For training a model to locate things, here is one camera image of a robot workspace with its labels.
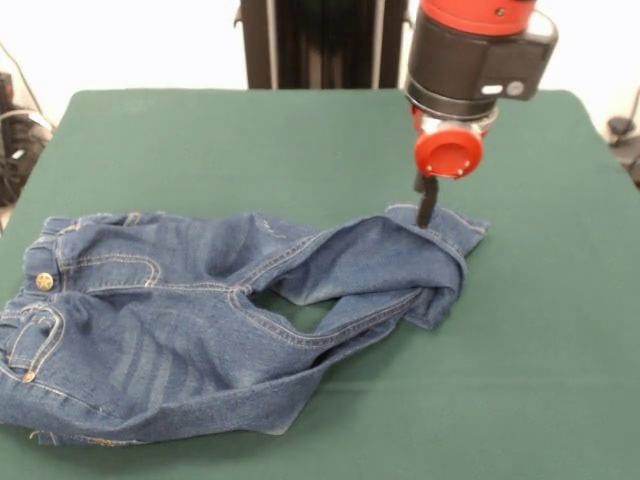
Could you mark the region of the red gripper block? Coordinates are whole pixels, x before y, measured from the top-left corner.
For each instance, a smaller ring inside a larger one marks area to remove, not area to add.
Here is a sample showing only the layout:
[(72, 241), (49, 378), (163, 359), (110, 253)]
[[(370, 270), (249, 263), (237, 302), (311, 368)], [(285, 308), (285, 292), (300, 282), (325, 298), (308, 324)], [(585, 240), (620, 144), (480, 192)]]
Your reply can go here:
[(437, 177), (460, 179), (474, 172), (483, 159), (483, 139), (462, 128), (421, 133), (414, 148), (419, 173), (414, 190), (421, 195), (416, 225), (426, 228), (439, 194)]

